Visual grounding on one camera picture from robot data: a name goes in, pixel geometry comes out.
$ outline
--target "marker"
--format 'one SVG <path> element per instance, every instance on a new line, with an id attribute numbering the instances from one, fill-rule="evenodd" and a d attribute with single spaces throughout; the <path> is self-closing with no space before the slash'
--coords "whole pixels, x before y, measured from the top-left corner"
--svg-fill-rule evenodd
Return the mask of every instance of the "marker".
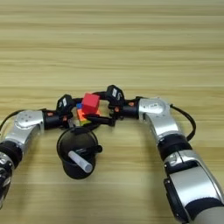
<path id="1" fill-rule="evenodd" d="M 93 166 L 85 160 L 83 157 L 79 156 L 74 151 L 70 150 L 68 156 L 86 173 L 90 173 L 93 170 Z"/>

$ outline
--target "wooden table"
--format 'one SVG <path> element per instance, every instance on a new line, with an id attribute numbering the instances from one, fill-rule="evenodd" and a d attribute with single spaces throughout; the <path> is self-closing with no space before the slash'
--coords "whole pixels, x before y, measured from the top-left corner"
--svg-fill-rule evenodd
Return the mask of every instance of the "wooden table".
<path id="1" fill-rule="evenodd" d="M 65 93 L 121 87 L 161 96 L 198 124 L 193 148 L 224 187 L 224 3 L 220 0 L 1 0 L 0 119 L 55 109 Z M 101 105 L 107 114 L 106 104 Z M 186 134 L 191 126 L 173 113 Z M 0 213 L 7 224 L 172 224 L 165 172 L 138 121 L 100 127 L 94 174 L 73 180 L 56 153 L 61 130 L 33 143 Z"/>

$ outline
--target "small colored block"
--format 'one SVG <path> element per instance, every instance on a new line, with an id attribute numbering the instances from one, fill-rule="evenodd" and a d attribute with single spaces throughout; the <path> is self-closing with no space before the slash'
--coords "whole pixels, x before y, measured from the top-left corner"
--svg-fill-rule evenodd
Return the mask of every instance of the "small colored block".
<path id="1" fill-rule="evenodd" d="M 96 114 L 97 115 L 101 114 L 99 109 L 97 110 Z M 79 109 L 77 107 L 77 115 L 78 115 L 78 118 L 80 120 L 80 126 L 82 126 L 82 125 L 84 125 L 86 123 L 91 123 L 87 118 L 85 118 L 85 113 L 83 113 L 83 111 L 81 109 L 81 104 L 79 105 Z"/>
<path id="2" fill-rule="evenodd" d="M 96 94 L 85 94 L 81 104 L 82 111 L 85 114 L 95 114 L 100 105 L 100 96 Z"/>
<path id="3" fill-rule="evenodd" d="M 82 105 L 81 105 L 81 103 L 77 103 L 77 104 L 76 104 L 76 108 L 77 108 L 77 109 L 82 109 Z"/>

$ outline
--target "black cable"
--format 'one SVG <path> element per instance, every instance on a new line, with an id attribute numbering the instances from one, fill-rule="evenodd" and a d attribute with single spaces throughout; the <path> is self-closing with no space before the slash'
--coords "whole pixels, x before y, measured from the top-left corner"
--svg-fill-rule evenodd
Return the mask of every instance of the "black cable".
<path id="1" fill-rule="evenodd" d="M 23 110 L 23 109 L 17 110 L 17 111 L 15 111 L 15 112 L 13 112 L 13 113 L 7 115 L 7 116 L 4 118 L 4 120 L 3 120 L 2 123 L 0 124 L 0 135 L 1 135 L 1 131 L 2 131 L 2 128 L 3 128 L 4 124 L 5 124 L 11 117 L 16 116 L 18 113 L 20 113 L 20 112 L 22 112 L 22 111 L 24 111 L 24 110 Z"/>
<path id="2" fill-rule="evenodd" d="M 175 106 L 173 106 L 173 104 L 171 104 L 171 108 L 177 110 L 181 115 L 183 115 L 184 117 L 186 117 L 186 119 L 191 123 L 192 125 L 192 132 L 186 137 L 186 140 L 189 142 L 193 139 L 195 133 L 196 133 L 196 122 L 193 120 L 193 118 L 187 114 L 184 110 L 182 110 L 181 108 L 177 108 Z"/>

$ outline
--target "red block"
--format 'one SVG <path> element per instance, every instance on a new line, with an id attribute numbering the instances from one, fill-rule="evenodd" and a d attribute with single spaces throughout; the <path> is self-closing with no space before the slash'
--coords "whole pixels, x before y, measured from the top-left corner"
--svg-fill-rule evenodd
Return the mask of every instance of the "red block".
<path id="1" fill-rule="evenodd" d="M 100 96 L 96 94 L 85 94 L 81 104 L 82 111 L 85 114 L 95 114 L 100 105 Z"/>

